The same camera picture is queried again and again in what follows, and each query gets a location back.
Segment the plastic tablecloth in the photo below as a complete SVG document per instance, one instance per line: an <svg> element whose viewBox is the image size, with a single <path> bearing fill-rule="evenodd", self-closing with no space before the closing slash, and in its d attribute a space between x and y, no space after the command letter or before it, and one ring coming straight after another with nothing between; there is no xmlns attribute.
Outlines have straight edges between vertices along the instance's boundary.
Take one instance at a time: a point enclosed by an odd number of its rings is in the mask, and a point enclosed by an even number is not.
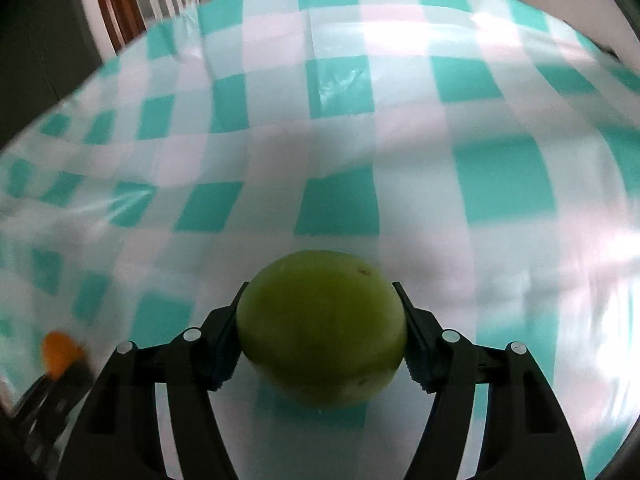
<svg viewBox="0 0 640 480"><path fill-rule="evenodd" d="M517 0L192 7L0 156L0 375L17 397L49 330L100 367L284 254L347 251L478 344L525 342L594 478L640 413L639 92ZM306 410L244 359L212 396L239 477L279 480L402 478L431 402L402 365L368 404Z"/></svg>

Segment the screw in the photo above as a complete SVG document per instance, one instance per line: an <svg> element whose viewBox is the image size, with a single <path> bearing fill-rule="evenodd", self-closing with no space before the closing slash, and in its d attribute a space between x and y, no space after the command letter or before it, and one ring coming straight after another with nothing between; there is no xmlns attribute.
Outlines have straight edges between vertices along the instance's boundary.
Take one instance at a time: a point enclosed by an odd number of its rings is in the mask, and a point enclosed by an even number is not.
<svg viewBox="0 0 640 480"><path fill-rule="evenodd" d="M513 350L518 355L524 355L527 353L527 345L524 343L511 343L511 350Z"/></svg>
<svg viewBox="0 0 640 480"><path fill-rule="evenodd" d="M184 334L182 334L182 337L184 338L185 341L197 341L198 339L200 339L200 336L202 335L202 332L200 332L200 330L198 330L197 328L190 328L187 331L184 332Z"/></svg>
<svg viewBox="0 0 640 480"><path fill-rule="evenodd" d="M442 333L442 338L447 343L457 343L458 341L460 341L460 334L455 330L445 330Z"/></svg>
<svg viewBox="0 0 640 480"><path fill-rule="evenodd" d="M133 349L133 343L131 341L123 341L116 346L116 352L118 354L126 354Z"/></svg>

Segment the green fruit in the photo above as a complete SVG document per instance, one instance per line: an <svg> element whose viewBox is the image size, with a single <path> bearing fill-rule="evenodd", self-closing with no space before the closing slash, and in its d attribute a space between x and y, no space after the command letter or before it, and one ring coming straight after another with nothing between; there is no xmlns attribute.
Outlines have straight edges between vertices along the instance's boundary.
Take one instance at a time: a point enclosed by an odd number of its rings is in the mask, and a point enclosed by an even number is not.
<svg viewBox="0 0 640 480"><path fill-rule="evenodd" d="M261 270L238 304L242 351L307 406L370 399L393 378L406 342L390 282L345 253L302 251Z"/></svg>

